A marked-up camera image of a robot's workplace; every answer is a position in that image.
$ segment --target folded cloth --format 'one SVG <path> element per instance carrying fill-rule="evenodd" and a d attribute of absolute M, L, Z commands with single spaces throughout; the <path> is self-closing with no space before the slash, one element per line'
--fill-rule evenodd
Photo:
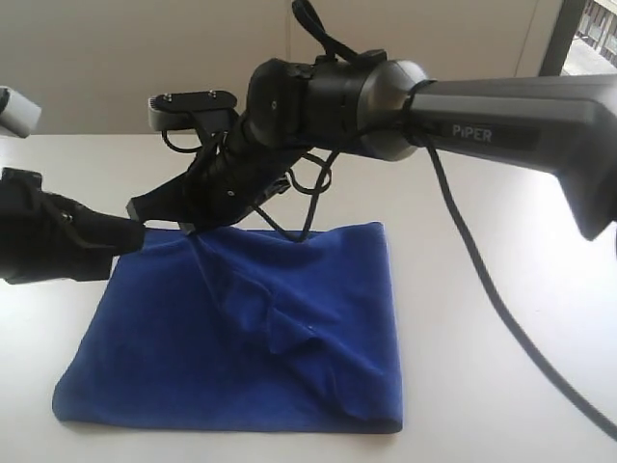
<path fill-rule="evenodd" d="M 120 259 L 56 386 L 61 421 L 393 433 L 401 374 L 381 224 L 152 230 Z"/>

